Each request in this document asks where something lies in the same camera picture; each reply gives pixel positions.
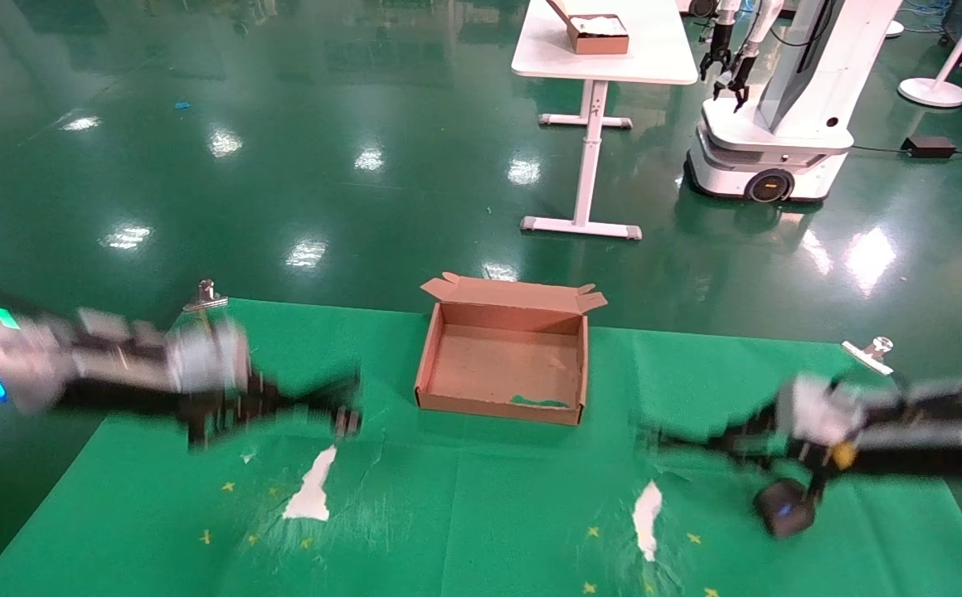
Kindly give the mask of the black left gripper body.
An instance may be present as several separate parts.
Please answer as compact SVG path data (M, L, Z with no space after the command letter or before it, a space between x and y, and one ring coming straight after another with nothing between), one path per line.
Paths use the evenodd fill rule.
M245 432L283 408L283 393L273 382L252 377L244 390L223 389L174 397L163 416L185 431L187 449L200 451Z

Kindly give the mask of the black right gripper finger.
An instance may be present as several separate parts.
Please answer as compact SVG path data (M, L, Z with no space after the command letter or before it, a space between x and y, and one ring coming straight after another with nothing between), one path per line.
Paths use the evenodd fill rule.
M785 440L777 438L777 405L762 405L742 420L732 420L701 438L687 437L653 422L638 426L638 442L646 449L693 449L720 454L736 465L773 465L785 456Z
M831 478L831 468L828 464L816 464L808 466L807 469L810 479L800 502L804 505L819 505L823 500L826 485Z

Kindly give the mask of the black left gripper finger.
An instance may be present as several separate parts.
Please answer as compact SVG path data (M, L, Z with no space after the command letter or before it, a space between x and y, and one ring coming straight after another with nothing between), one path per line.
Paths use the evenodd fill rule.
M361 381L359 371L348 371L321 379L317 385L298 392L281 390L275 382L270 381L265 385L265 398L273 401L275 409L355 409Z
M345 403L288 403L281 410L291 415L302 415L315 422L324 422L337 438L351 438L359 434L362 412L353 404Z

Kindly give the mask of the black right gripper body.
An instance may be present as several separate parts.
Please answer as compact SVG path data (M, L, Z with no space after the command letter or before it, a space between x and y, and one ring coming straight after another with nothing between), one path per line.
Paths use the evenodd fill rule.
M842 441L828 446L806 439L788 439L768 460L768 473L789 471L799 466L812 475L834 478L855 465L861 450L855 442Z

